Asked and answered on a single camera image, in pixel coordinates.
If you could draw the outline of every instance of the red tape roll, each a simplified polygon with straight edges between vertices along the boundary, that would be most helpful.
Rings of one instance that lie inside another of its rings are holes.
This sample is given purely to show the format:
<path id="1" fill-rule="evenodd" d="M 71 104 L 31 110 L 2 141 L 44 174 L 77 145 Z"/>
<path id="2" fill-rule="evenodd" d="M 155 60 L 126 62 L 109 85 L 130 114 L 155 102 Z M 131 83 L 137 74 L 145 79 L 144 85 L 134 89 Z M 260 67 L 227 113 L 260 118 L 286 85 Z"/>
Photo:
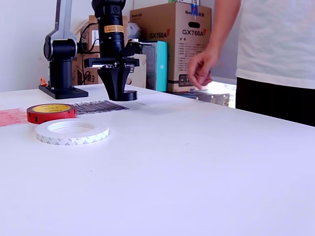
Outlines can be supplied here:
<path id="1" fill-rule="evenodd" d="M 56 119 L 76 118 L 75 106 L 68 104 L 43 104 L 27 109 L 28 122 L 42 124 Z"/>

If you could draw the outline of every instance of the robotic arm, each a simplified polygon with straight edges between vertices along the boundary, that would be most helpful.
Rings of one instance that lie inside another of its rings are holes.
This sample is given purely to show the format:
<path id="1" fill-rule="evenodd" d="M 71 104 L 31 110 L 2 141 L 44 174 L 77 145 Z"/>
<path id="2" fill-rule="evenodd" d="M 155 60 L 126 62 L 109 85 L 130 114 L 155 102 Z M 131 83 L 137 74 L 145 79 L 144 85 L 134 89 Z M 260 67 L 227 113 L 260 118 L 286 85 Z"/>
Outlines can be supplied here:
<path id="1" fill-rule="evenodd" d="M 110 100 L 132 101 L 136 91 L 125 91 L 131 67 L 139 66 L 138 59 L 128 58 L 139 49 L 138 44 L 125 47 L 122 10 L 126 0 L 93 0 L 92 7 L 98 21 L 100 58 L 87 59 L 85 67 L 99 67 Z"/>
<path id="2" fill-rule="evenodd" d="M 132 101 L 136 91 L 125 91 L 131 67 L 139 66 L 138 59 L 129 58 L 139 49 L 138 44 L 125 47 L 122 10 L 126 0 L 93 0 L 98 21 L 100 58 L 87 59 L 85 67 L 98 67 L 110 100 Z M 55 29 L 46 36 L 44 55 L 49 61 L 50 81 L 39 86 L 55 99 L 86 97 L 86 91 L 72 86 L 72 61 L 77 53 L 76 36 L 70 31 L 72 0 L 57 0 Z"/>
<path id="3" fill-rule="evenodd" d="M 72 86 L 72 61 L 77 39 L 70 31 L 72 0 L 57 0 L 55 29 L 46 36 L 44 55 L 49 61 L 49 85 L 39 89 L 54 99 L 87 97 L 86 91 Z"/>

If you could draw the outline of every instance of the double-sided tape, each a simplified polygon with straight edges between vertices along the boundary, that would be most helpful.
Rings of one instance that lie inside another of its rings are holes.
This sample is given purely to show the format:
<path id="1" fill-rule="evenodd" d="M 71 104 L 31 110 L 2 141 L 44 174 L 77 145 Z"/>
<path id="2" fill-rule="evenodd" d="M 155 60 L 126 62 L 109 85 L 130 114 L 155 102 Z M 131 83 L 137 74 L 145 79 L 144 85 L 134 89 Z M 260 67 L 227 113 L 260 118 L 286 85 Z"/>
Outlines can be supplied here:
<path id="1" fill-rule="evenodd" d="M 67 133 L 67 129 L 81 128 L 87 131 Z M 47 144 L 74 146 L 101 141 L 109 135 L 108 126 L 101 122 L 81 119 L 62 119 L 45 122 L 35 128 L 36 138 Z"/>
<path id="2" fill-rule="evenodd" d="M 67 104 L 43 104 L 27 109 L 28 122 L 42 124 L 48 121 L 76 118 L 76 107 Z"/>

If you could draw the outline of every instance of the person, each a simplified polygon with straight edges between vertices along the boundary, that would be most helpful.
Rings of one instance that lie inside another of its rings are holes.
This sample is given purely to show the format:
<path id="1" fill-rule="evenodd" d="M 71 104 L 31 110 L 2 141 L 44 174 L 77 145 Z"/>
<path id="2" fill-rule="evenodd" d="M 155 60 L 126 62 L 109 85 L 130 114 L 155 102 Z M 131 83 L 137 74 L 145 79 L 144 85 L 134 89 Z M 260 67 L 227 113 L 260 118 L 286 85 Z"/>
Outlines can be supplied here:
<path id="1" fill-rule="evenodd" d="M 315 1 L 216 0 L 213 32 L 193 57 L 189 79 L 199 89 L 240 12 L 236 108 L 315 126 Z"/>

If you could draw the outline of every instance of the white tape roll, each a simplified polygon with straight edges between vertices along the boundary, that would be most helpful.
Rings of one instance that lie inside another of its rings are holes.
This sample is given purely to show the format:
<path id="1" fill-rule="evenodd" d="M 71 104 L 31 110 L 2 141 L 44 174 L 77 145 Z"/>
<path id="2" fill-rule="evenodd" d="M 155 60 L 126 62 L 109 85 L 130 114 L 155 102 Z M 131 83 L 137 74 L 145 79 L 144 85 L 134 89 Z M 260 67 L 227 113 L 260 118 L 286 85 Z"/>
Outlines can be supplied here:
<path id="1" fill-rule="evenodd" d="M 73 146 L 103 140 L 108 136 L 109 128 L 101 123 L 81 119 L 60 119 L 40 124 L 35 133 L 36 138 L 43 143 Z"/>

